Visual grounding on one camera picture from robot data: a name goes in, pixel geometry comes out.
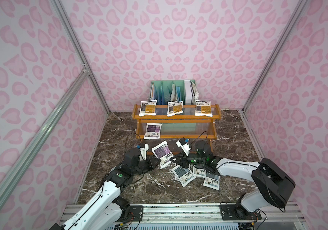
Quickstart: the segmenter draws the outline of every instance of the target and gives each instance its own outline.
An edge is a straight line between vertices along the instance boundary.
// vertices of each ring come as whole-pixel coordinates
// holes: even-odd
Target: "black bracket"
[[[143,216],[143,206],[142,205],[130,205],[129,210],[134,215],[133,221],[139,221],[139,220],[142,221],[142,216]]]
[[[240,219],[236,215],[235,205],[220,205],[220,213],[223,220],[261,220],[261,214],[259,210],[250,213],[249,215],[245,216],[244,218]]]

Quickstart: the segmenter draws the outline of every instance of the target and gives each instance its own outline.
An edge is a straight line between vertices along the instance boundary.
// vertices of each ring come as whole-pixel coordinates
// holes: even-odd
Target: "orange wooden shelf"
[[[143,139],[147,123],[161,123],[160,138],[180,139],[182,137],[196,139],[202,132],[200,139],[217,139],[215,120],[221,119],[221,110],[218,104],[211,105],[212,117],[195,116],[196,105],[184,105],[183,113],[174,116],[167,116],[168,106],[155,106],[156,116],[145,115],[140,117],[140,105],[135,104],[132,112],[133,119],[137,120],[136,133]]]

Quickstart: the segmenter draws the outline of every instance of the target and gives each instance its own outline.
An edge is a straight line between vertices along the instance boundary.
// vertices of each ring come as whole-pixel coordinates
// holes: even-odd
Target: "marble surface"
[[[123,160],[126,136],[135,132],[136,120],[132,113],[110,113],[102,136],[93,157],[77,204],[86,204],[99,189],[99,182],[111,168]],[[218,139],[213,140],[213,153],[216,156],[241,161],[259,161],[252,142],[236,110],[222,111],[222,119],[216,120]],[[179,151],[174,140],[168,140],[171,151]],[[140,141],[132,134],[127,148],[138,145]],[[203,186],[203,178],[196,178],[186,187],[174,180],[170,172],[173,166],[146,173],[142,180],[126,188],[121,196],[131,203],[186,203],[186,202],[236,202],[244,193],[256,188],[253,182],[244,179],[223,176],[220,178],[220,190]]]

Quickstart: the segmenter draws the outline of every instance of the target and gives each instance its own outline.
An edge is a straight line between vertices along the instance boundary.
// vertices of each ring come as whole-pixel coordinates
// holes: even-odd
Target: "pink leopard print wall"
[[[113,111],[151,80],[195,79],[201,99],[242,108],[297,0],[63,0]]]
[[[0,212],[0,229],[49,229],[78,196],[106,113],[87,79]]]
[[[311,2],[262,87],[247,117],[310,229],[328,230],[328,1]]]
[[[0,0],[0,183],[81,69],[48,0]]]

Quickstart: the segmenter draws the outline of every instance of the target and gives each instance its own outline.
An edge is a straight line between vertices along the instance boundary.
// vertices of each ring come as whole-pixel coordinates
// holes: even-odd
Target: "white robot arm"
[[[172,157],[172,162],[183,168],[193,164],[211,174],[239,177],[256,184],[257,189],[242,195],[235,205],[227,205],[222,213],[227,212],[230,217],[236,216],[239,220],[248,220],[254,211],[267,205],[285,208],[295,182],[271,160],[242,162],[216,157],[209,144],[203,140],[196,143],[196,153],[189,153],[190,147],[185,145],[188,145],[188,141],[182,141],[180,147],[185,151]],[[134,175],[149,172],[160,162],[153,155],[140,160],[140,154],[138,149],[125,153],[123,162],[106,175],[93,198],[62,226],[55,224],[50,230],[103,230],[115,221],[127,218],[130,203],[120,197],[120,192],[132,183]]]
[[[120,197],[120,192],[132,183],[134,175],[147,173],[159,163],[153,155],[143,156],[142,150],[128,150],[124,160],[106,174],[93,198],[62,226],[54,224],[50,230],[104,230],[115,221],[128,218],[130,203]]]
[[[242,195],[233,207],[239,219],[246,219],[255,210],[267,205],[280,210],[285,208],[295,187],[293,179],[271,160],[264,158],[260,162],[242,162],[216,157],[204,140],[196,142],[196,153],[175,155],[171,161],[183,168],[193,164],[211,174],[239,177],[254,182],[257,189]]]

